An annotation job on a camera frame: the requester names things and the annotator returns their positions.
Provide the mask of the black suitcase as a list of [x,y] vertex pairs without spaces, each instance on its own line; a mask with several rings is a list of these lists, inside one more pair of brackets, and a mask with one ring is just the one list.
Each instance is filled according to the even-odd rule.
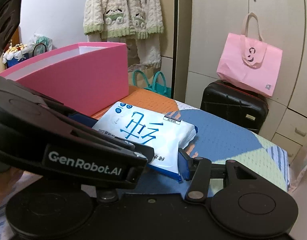
[[269,113],[266,97],[222,80],[207,85],[200,109],[256,134]]

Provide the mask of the black clothes rack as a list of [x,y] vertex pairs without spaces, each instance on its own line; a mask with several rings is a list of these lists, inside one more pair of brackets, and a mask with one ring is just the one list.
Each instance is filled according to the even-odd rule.
[[172,99],[175,98],[175,88],[176,88],[176,59],[177,59],[177,39],[178,39],[178,10],[179,10],[179,0],[174,0],[174,39],[173,39],[173,68],[172,68]]

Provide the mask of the beige wooden wardrobe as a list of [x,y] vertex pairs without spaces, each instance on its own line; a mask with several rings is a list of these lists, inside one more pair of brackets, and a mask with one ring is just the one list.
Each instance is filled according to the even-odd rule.
[[217,79],[267,97],[257,128],[293,161],[307,147],[307,0],[174,3],[172,97],[210,110]]

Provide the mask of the cream knit cardigan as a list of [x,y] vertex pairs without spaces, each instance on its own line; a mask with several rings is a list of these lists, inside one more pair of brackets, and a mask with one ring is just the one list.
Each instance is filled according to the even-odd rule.
[[140,64],[160,68],[164,32],[160,0],[86,0],[83,32],[89,41],[134,39]]

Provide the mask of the pink tote bag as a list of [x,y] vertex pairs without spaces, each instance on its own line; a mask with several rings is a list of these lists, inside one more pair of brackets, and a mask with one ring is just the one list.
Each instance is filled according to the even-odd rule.
[[273,96],[281,67],[283,51],[266,42],[258,30],[258,38],[249,38],[250,12],[243,21],[240,35],[229,33],[219,60],[217,74],[221,80],[265,97]]

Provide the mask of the flower bouquet clutter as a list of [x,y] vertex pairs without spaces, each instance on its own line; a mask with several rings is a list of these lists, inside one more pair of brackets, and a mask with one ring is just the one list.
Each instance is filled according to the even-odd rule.
[[8,50],[2,55],[2,63],[7,68],[21,63],[34,56],[51,51],[53,40],[44,35],[34,34],[28,44],[16,44],[13,47],[9,46]]

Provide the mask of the large wet wipes pack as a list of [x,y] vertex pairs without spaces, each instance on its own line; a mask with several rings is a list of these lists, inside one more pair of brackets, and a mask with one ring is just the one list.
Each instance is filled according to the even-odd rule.
[[179,148],[185,149],[198,133],[193,124],[123,102],[116,102],[92,128],[152,147],[150,167],[177,181],[182,180]]

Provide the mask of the patchwork patterned tablecloth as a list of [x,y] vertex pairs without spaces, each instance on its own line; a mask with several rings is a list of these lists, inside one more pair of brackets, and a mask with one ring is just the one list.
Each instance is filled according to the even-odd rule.
[[[196,125],[198,135],[185,149],[191,157],[205,157],[217,164],[224,164],[227,159],[236,159],[287,191],[290,180],[287,152],[267,139],[185,103],[134,86],[130,86],[129,95],[120,101]],[[4,198],[0,196],[0,239],[13,237],[5,217],[7,201],[41,177],[24,172],[21,178],[20,172],[17,173],[16,178],[19,181],[9,184],[9,192],[5,191],[5,195],[2,196]],[[188,186],[189,181],[177,182],[149,168],[131,192],[181,193],[185,196]]]

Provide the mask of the white plastic bag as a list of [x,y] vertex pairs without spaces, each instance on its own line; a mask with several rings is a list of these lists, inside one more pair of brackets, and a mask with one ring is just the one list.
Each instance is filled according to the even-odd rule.
[[290,184],[288,192],[294,192],[307,171],[307,145],[302,146],[290,164]]

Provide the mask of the teal tote bag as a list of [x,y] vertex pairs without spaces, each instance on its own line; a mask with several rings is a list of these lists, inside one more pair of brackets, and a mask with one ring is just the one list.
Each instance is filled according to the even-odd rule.
[[[141,70],[135,70],[133,72],[132,82],[133,82],[133,85],[136,86],[136,87],[137,87],[137,80],[136,80],[137,74],[140,74],[144,78],[144,81],[145,81],[145,84],[146,84],[144,89],[152,91],[152,92],[157,93],[157,94],[160,94],[162,96],[166,96],[167,98],[172,97],[172,95],[171,95],[172,89],[167,86],[166,78],[161,71],[158,71],[154,75],[152,84],[149,84],[149,80],[147,79],[145,74]],[[161,76],[161,78],[163,80],[162,85],[158,82],[158,76],[159,75]]]

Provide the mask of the pink cardboard box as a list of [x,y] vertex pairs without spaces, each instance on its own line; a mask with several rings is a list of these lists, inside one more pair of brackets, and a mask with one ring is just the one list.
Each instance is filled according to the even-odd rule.
[[128,96],[127,46],[85,42],[51,50],[0,73],[85,115]]

